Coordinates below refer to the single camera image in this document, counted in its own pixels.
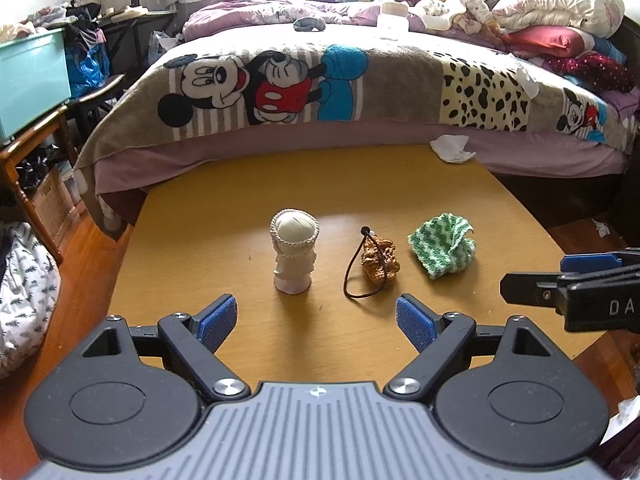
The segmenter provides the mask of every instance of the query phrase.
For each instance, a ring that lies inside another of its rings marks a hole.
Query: dalmatian print patch
[[[515,71],[434,52],[444,69],[440,124],[524,132],[531,100]]]

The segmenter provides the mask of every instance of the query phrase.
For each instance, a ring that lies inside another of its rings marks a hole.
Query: wooden floor
[[[590,219],[553,228],[550,234],[565,253],[622,248],[615,234],[600,238]],[[40,351],[17,372],[0,381],[0,479],[17,480],[38,462],[22,423],[24,403],[34,387],[106,314],[128,241],[104,236],[84,214],[66,237],[60,267],[62,290]],[[640,336],[607,333],[577,357],[578,366],[600,387],[612,413],[617,403],[635,396],[629,356]]]

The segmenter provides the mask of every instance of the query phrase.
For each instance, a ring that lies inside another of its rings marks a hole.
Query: mint green storage box
[[[0,44],[0,144],[70,97],[62,30]]]

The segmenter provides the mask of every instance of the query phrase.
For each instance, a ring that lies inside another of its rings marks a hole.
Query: drawstring cord
[[[351,298],[352,300],[359,300],[361,298],[369,298],[370,296],[373,296],[374,294],[379,293],[382,290],[382,288],[386,285],[386,277],[387,277],[387,275],[386,275],[385,255],[382,252],[382,249],[380,248],[380,246],[378,245],[378,242],[375,241],[373,239],[373,237],[371,236],[371,229],[369,229],[367,226],[363,226],[362,229],[360,229],[360,233],[362,234],[362,241],[360,242],[360,245],[358,246],[358,249],[356,250],[356,253],[353,255],[353,258],[349,262],[349,266],[347,267],[347,272],[344,275],[344,284],[342,286],[342,291],[344,292],[344,295],[347,298]],[[378,285],[378,288],[373,292],[369,292],[367,294],[351,294],[347,290],[347,280],[349,279],[349,273],[351,272],[351,266],[353,265],[354,261],[358,257],[358,254],[360,254],[360,250],[362,249],[362,247],[364,245],[364,242],[367,240],[367,238],[372,241],[372,243],[375,245],[376,249],[378,250],[378,254],[380,255],[380,263],[382,264],[382,270],[385,273],[385,279],[382,280],[382,283],[380,283]]]

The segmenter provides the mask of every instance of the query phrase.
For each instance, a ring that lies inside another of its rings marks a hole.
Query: white figurine
[[[299,294],[311,285],[320,226],[309,213],[283,209],[271,219],[270,234],[276,250],[273,284],[287,294]]]

